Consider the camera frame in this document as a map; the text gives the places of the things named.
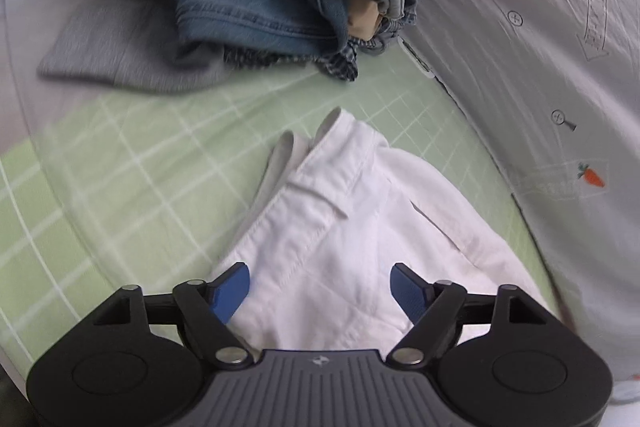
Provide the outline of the green checkered tablecloth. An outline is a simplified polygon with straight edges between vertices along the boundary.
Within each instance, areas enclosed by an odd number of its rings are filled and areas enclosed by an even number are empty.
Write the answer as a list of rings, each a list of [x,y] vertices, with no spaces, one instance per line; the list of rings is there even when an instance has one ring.
[[[1,353],[18,377],[118,286],[162,293],[212,271],[274,141],[338,106],[442,172],[554,295],[486,148],[402,44],[361,57],[353,83],[283,65],[183,96],[51,83],[59,101],[66,117],[1,157]]]

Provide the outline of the white trousers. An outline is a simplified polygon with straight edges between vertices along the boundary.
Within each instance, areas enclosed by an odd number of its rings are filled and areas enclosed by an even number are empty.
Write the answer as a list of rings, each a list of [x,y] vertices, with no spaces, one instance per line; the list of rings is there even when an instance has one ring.
[[[474,294],[541,297],[454,184],[341,108],[312,138],[280,136],[227,261],[250,269],[230,327],[254,351],[390,352],[411,326],[390,293],[399,262]]]

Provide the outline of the grey carrot-print storage bag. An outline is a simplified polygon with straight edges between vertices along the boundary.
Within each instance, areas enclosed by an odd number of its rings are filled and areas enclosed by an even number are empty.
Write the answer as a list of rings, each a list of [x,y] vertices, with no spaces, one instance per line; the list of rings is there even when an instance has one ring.
[[[639,0],[418,0],[408,31],[491,151],[575,329],[639,398]]]

